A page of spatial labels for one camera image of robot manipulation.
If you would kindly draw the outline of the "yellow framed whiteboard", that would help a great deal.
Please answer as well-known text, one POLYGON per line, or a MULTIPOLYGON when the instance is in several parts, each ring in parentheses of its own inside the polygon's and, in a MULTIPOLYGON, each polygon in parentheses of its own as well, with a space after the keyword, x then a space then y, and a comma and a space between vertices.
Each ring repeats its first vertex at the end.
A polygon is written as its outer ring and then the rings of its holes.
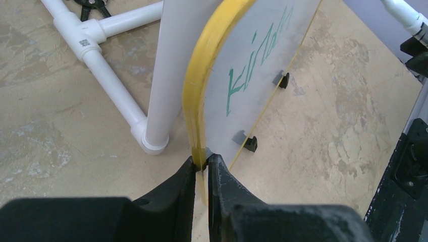
POLYGON ((285 79, 320 1, 222 1, 204 26, 186 70, 182 106, 196 180, 208 203, 205 160, 227 166, 285 79))

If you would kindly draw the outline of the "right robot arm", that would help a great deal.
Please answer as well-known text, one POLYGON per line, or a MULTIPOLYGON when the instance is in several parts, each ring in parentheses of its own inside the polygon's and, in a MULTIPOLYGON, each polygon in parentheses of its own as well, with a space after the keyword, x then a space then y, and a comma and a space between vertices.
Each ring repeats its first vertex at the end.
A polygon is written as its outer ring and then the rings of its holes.
POLYGON ((414 37, 404 41, 400 50, 412 56, 405 65, 408 69, 427 78, 427 48, 414 37))

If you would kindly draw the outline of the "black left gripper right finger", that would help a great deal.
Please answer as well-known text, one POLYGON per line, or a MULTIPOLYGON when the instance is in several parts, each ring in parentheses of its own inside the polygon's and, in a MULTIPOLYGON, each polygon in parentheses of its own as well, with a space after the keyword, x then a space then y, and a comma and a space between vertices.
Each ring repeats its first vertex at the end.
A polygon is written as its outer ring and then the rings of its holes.
POLYGON ((228 170, 207 159, 210 241, 373 241, 366 223, 344 205, 267 204, 228 170))

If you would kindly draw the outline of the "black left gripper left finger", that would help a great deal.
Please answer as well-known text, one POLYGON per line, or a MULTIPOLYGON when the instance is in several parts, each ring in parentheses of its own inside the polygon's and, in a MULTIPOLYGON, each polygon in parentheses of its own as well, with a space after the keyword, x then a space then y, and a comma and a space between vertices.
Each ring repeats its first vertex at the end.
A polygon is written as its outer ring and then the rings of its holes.
POLYGON ((136 200, 20 198, 1 207, 1 241, 190 241, 196 166, 136 200))

